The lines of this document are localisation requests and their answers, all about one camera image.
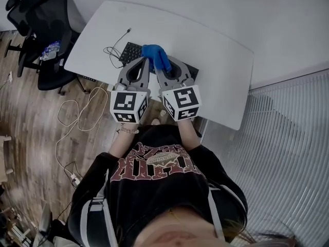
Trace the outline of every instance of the blue glove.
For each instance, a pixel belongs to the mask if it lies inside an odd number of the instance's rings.
[[[152,65],[157,69],[163,69],[167,72],[171,71],[171,65],[168,60],[168,56],[164,49],[159,45],[143,45],[142,46],[142,57],[150,59],[150,69]]]

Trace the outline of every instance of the chair wheel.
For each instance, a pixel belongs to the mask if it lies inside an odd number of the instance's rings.
[[[4,58],[7,56],[7,53],[8,53],[8,50],[9,50],[10,46],[11,46],[11,40],[8,41],[8,44],[6,46],[5,53],[4,53]]]

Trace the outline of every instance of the bracelet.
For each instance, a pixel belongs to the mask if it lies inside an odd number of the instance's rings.
[[[121,126],[120,127],[120,130],[119,131],[122,131],[122,132],[126,132],[128,134],[138,134],[139,133],[139,130],[130,130],[130,129],[126,129],[125,127]]]

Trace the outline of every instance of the white cable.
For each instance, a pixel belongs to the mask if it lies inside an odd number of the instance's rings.
[[[91,131],[92,129],[95,128],[96,124],[101,120],[101,118],[102,118],[102,116],[103,116],[103,114],[104,114],[105,107],[106,107],[106,104],[107,104],[107,101],[108,101],[108,93],[106,92],[106,90],[104,90],[103,88],[101,88],[102,85],[103,85],[103,83],[102,83],[99,87],[95,87],[95,88],[92,90],[92,92],[91,92],[90,95],[89,95],[88,102],[87,102],[87,104],[85,105],[85,107],[81,110],[81,112],[80,112],[79,104],[78,104],[78,102],[77,102],[76,100],[67,100],[67,101],[63,102],[62,105],[61,105],[61,107],[60,107],[60,109],[58,110],[57,120],[58,120],[63,126],[65,126],[65,127],[70,127],[70,126],[72,126],[72,127],[71,127],[71,129],[67,132],[67,134],[65,134],[61,139],[59,139],[59,140],[57,141],[56,146],[55,146],[55,157],[56,157],[57,163],[58,163],[58,164],[59,164],[64,170],[66,170],[67,172],[69,172],[71,175],[72,175],[73,173],[71,173],[71,171],[65,169],[64,166],[61,164],[61,162],[60,162],[60,161],[58,160],[58,158],[57,158],[57,146],[58,146],[58,143],[59,143],[60,141],[62,141],[65,137],[67,137],[76,125],[78,125],[78,129],[79,129],[80,131],[83,131],[83,132]],[[104,105],[104,107],[103,107],[103,111],[102,111],[101,115],[99,116],[99,118],[97,119],[97,121],[96,121],[96,123],[94,124],[93,127],[91,127],[90,129],[82,129],[82,128],[80,128],[80,125],[79,125],[81,114],[82,114],[82,112],[88,107],[88,105],[90,104],[90,102],[92,101],[92,99],[97,95],[97,93],[99,92],[100,89],[101,89],[102,91],[104,91],[105,94],[106,94],[106,102],[105,102],[105,105]],[[74,102],[74,103],[77,104],[77,107],[78,107],[78,118],[75,119],[73,122],[71,122],[69,125],[66,125],[66,124],[64,124],[63,122],[61,122],[61,120],[59,119],[59,115],[60,115],[60,112],[61,112],[62,106],[63,106],[65,103],[70,102],[70,101],[72,101],[72,102]]]
[[[8,74],[8,76],[7,76],[7,80],[2,84],[2,86],[0,87],[0,90],[6,85],[6,83],[8,82],[8,81],[10,81],[10,78],[9,78],[9,76],[10,76],[10,73]],[[2,122],[2,108],[1,108],[1,104],[0,104],[0,122]]]

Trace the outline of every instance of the black t-shirt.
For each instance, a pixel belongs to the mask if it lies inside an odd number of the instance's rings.
[[[229,221],[241,226],[247,222],[246,199],[213,152],[204,146],[186,152],[178,127],[146,126],[123,158],[98,155],[76,189],[68,226],[80,243],[74,232],[82,206],[101,189],[108,169],[105,194],[119,246],[132,246],[150,221],[174,206],[189,206],[212,223],[209,186],[220,188],[212,195],[223,228]]]

